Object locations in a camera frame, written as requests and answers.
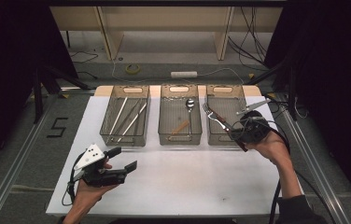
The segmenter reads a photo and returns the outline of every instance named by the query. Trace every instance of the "metal basket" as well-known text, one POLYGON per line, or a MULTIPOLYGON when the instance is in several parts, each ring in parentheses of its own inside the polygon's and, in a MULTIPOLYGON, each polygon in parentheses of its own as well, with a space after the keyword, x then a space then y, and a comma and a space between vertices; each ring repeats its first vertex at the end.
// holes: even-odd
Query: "metal basket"
MULTIPOLYGON (((237 124, 239 117, 236 112, 246 108, 246 98, 242 85, 207 85, 207 103, 210 108, 216 111, 229 124, 237 124)), ((211 119, 207 119, 208 125, 208 145, 211 146, 236 146, 227 133, 219 124, 211 119)))
POLYGON ((197 85, 161 85, 159 119, 161 145, 199 145, 202 137, 197 85), (188 99, 194 101, 190 114, 188 99))
POLYGON ((149 103, 149 86, 114 86, 100 130, 105 144, 145 146, 149 103))

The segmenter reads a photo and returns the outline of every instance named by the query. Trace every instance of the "person's arm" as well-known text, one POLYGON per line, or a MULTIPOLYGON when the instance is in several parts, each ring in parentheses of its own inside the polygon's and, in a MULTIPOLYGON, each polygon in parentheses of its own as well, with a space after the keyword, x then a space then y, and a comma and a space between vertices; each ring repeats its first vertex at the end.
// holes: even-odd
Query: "person's arm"
POLYGON ((245 145, 247 149, 255 148, 263 157, 270 160, 277 167, 282 198, 277 200, 280 216, 276 223, 327 223, 323 217, 316 215, 311 210, 305 196, 302 195, 291 157, 280 136, 274 132, 269 132, 259 143, 245 145))

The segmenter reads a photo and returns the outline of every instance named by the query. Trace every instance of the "hand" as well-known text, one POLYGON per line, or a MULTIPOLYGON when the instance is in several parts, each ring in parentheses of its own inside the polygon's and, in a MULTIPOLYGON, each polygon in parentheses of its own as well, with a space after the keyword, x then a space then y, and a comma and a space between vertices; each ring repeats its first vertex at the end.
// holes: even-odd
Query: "hand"
MULTIPOLYGON (((112 166, 105 162, 104 168, 111 169, 112 166)), ((63 223, 79 223, 80 220, 89 213, 91 208, 93 208, 94 205, 100 201, 106 192, 116 188, 117 186, 118 185, 111 185, 96 188, 88 186, 83 179, 80 179, 77 185, 77 194, 73 207, 68 212, 63 223)))
POLYGON ((274 165, 290 161, 287 147, 280 136, 270 131, 265 138, 258 143, 246 143, 247 149, 255 148, 264 158, 269 159, 274 165))
POLYGON ((302 194, 287 147, 277 133, 270 131, 260 142, 245 144, 245 146, 247 149, 255 148, 263 157, 277 166, 284 199, 302 194))

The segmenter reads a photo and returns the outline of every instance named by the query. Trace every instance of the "floor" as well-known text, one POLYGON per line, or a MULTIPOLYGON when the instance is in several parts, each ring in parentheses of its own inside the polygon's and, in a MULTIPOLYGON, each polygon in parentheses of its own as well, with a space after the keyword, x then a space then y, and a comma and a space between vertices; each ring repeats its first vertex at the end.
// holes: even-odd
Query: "floor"
MULTIPOLYGON (((113 62, 106 58, 104 44, 98 32, 69 32, 70 56, 81 81, 92 85, 116 85, 118 83, 152 83, 157 84, 168 81, 234 83, 246 82, 249 75, 258 76, 264 67, 252 60, 242 58, 230 46, 224 61, 219 61, 215 53, 213 37, 209 33, 126 33, 117 59, 113 62), (124 73, 127 64, 141 65, 141 72, 134 78, 124 73), (207 75, 197 79, 172 80, 171 71, 197 71, 200 75, 207 75)), ((66 43, 65 32, 62 32, 66 43)), ((232 39, 241 43, 245 34, 231 34, 232 39)), ((271 34, 260 34, 260 43, 267 48, 271 34)), ((244 48, 256 57, 254 41, 249 38, 244 48)), ((272 91, 272 79, 258 84, 263 93, 272 91)), ((83 116, 86 104, 92 91, 74 91, 76 88, 70 83, 59 80, 59 84, 69 91, 61 97, 44 94, 46 116, 42 124, 33 124, 35 119, 34 98, 30 98, 20 115, 13 132, 9 135, 4 148, 0 151, 0 188, 5 180, 9 181, 11 188, 0 201, 0 223, 55 223, 57 217, 48 216, 45 211, 50 201, 51 193, 62 171, 63 164, 68 155, 78 125, 83 116), (59 134, 51 129, 54 120, 59 119, 58 126, 66 127, 63 136, 48 138, 48 135, 59 134)), ((285 94, 279 92, 279 98, 285 94)), ((341 222, 351 223, 351 185, 344 177, 336 161, 326 149, 325 140, 322 139, 319 129, 308 113, 302 108, 297 122, 289 122, 287 112, 279 110, 277 105, 270 105, 274 118, 285 129, 293 149, 292 159, 296 169, 321 194, 334 201, 341 209, 331 211, 343 214, 336 215, 341 222), (301 128, 301 132, 293 132, 292 127, 301 128), (303 137, 306 142, 298 141, 303 137)), ((301 181, 309 203, 315 211, 331 223, 329 213, 322 205, 312 189, 301 181)), ((267 223, 268 217, 236 217, 237 223, 267 223)), ((83 223, 108 223, 105 217, 86 217, 83 223)))

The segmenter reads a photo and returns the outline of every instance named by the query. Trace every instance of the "metal rod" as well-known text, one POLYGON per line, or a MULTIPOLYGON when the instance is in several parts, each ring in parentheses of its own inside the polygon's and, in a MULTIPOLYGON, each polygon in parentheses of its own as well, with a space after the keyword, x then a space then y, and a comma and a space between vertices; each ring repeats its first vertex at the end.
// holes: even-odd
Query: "metal rod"
MULTIPOLYGON (((283 96, 279 96, 279 100, 284 101, 285 99, 283 96)), ((285 111, 283 115, 286 118, 288 127, 290 128, 292 134, 294 135, 295 140, 297 141, 298 146, 301 149, 302 155, 306 160, 309 170, 312 172, 312 176, 318 185, 318 188, 322 194, 322 197, 324 198, 327 205, 329 206, 330 212, 332 213, 336 223, 339 223, 339 224, 350 223, 347 214, 344 212, 341 202, 336 196, 336 193, 332 189, 329 180, 324 174, 323 169, 319 165, 314 153, 312 152, 312 149, 307 143, 307 140, 304 137, 298 122, 295 121, 287 111, 285 111)))
POLYGON ((140 116, 141 112, 143 112, 143 110, 146 108, 147 103, 145 103, 143 105, 143 107, 141 107, 140 111, 138 111, 138 114, 135 115, 134 119, 132 120, 132 122, 130 122, 129 126, 126 128, 126 130, 123 132, 122 135, 125 135, 127 133, 127 131, 129 131, 130 127, 132 127, 132 125, 135 123, 135 121, 138 119, 138 117, 140 116))
POLYGON ((114 125, 112 126, 111 132, 109 132, 109 134, 112 134, 112 132, 114 131, 115 126, 117 125, 118 119, 120 114, 122 113, 123 107, 126 105, 126 101, 127 101, 127 97, 125 98, 125 100, 123 101, 122 106, 120 107, 119 113, 117 115, 117 118, 115 119, 114 125))
POLYGON ((119 133, 120 129, 123 127, 123 125, 125 124, 125 122, 127 121, 127 119, 132 115, 134 109, 137 107, 137 105, 141 105, 141 100, 142 98, 138 99, 138 101, 134 104, 134 106, 132 107, 132 109, 129 111, 129 113, 126 115, 125 119, 122 121, 122 123, 119 125, 119 127, 117 128, 117 130, 113 133, 113 134, 117 134, 119 133))
POLYGON ((24 165, 24 162, 26 161, 31 149, 33 148, 35 140, 38 137, 38 134, 41 131, 45 120, 47 119, 48 113, 52 105, 56 102, 57 97, 57 95, 51 95, 48 98, 48 102, 45 106, 44 113, 42 114, 41 119, 38 121, 37 124, 34 124, 32 130, 30 131, 26 140, 23 143, 23 146, 21 147, 19 154, 10 166, 7 175, 4 177, 0 185, 0 210, 5 203, 5 200, 7 199, 7 196, 12 188, 13 183, 15 183, 16 178, 18 177, 19 172, 21 171, 21 168, 24 165))

